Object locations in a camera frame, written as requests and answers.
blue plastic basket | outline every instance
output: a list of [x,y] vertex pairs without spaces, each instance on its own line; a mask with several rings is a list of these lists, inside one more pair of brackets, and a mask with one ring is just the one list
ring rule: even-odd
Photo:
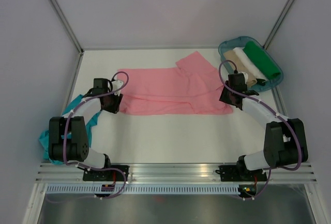
[[[238,38],[227,40],[227,41],[224,41],[223,43],[221,43],[218,47],[218,53],[221,55],[221,61],[223,62],[223,61],[226,60],[224,55],[223,55],[224,52],[227,52],[229,50],[233,50],[236,47],[245,47],[246,43],[249,42],[249,41],[253,41],[259,47],[261,47],[261,49],[263,49],[265,54],[267,54],[269,56],[270,60],[272,62],[274,62],[274,64],[278,67],[278,69],[280,71],[280,75],[278,77],[276,77],[275,79],[267,81],[265,83],[265,86],[255,84],[249,89],[255,90],[256,92],[263,92],[263,91],[267,91],[269,89],[272,89],[272,88],[276,87],[278,84],[281,83],[281,81],[284,78],[283,71],[280,69],[280,67],[277,65],[277,63],[273,60],[273,58],[269,55],[269,53],[267,53],[267,51],[255,39],[253,39],[251,37],[240,36]],[[229,63],[225,63],[224,66],[225,66],[225,68],[227,69],[227,71],[229,73],[231,73],[231,74],[233,73],[233,69],[232,69],[232,67],[230,66]]]

glass panel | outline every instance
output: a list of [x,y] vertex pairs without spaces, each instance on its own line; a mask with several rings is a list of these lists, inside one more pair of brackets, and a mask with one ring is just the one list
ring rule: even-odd
[[49,195],[67,202],[44,201],[39,223],[315,223],[303,186],[269,185],[245,202],[225,195],[122,195],[102,201],[79,196]]

white table surface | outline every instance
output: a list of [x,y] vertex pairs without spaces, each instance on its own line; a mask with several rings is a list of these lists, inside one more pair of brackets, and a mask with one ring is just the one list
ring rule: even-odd
[[[93,87],[93,78],[111,79],[120,68],[168,68],[199,51],[218,67],[217,49],[85,51],[74,99]],[[223,68],[223,77],[227,72]],[[260,94],[276,108],[271,91]],[[228,115],[132,116],[103,111],[92,128],[92,148],[113,163],[236,162],[240,155],[263,149],[264,128],[239,109]]]

pink towel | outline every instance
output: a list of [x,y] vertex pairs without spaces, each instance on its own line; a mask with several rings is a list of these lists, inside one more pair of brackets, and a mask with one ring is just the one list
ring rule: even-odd
[[[119,110],[132,115],[229,114],[232,108],[219,101],[223,84],[218,70],[199,52],[161,69],[120,69],[130,80],[122,90]],[[125,81],[123,74],[118,79]]]

teal cloth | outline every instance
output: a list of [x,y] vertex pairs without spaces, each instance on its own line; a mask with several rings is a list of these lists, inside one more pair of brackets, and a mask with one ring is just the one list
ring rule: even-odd
[[[69,105],[68,107],[63,111],[63,114],[66,114],[70,112],[70,110],[74,109],[83,99],[83,95],[79,95],[76,97]],[[96,126],[98,124],[98,117],[101,112],[96,113],[91,120],[86,124],[86,132],[87,132],[87,137],[88,137],[88,146],[91,147],[92,144],[92,127]],[[49,138],[49,132],[48,130],[44,131],[41,133],[39,137],[39,142],[41,143],[42,147],[44,148],[45,152],[43,154],[43,158],[50,160],[53,164],[55,165],[61,165],[63,162],[57,161],[57,160],[51,160],[50,157],[48,156],[48,138]]]

